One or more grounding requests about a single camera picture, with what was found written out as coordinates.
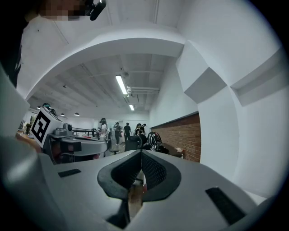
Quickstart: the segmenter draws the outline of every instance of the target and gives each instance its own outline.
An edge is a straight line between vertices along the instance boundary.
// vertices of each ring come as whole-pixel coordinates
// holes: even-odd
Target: ceiling light
[[[120,88],[121,88],[122,93],[123,93],[124,95],[126,95],[127,92],[126,92],[125,85],[123,84],[121,75],[116,75],[116,79],[117,79],[118,85],[119,85]]]

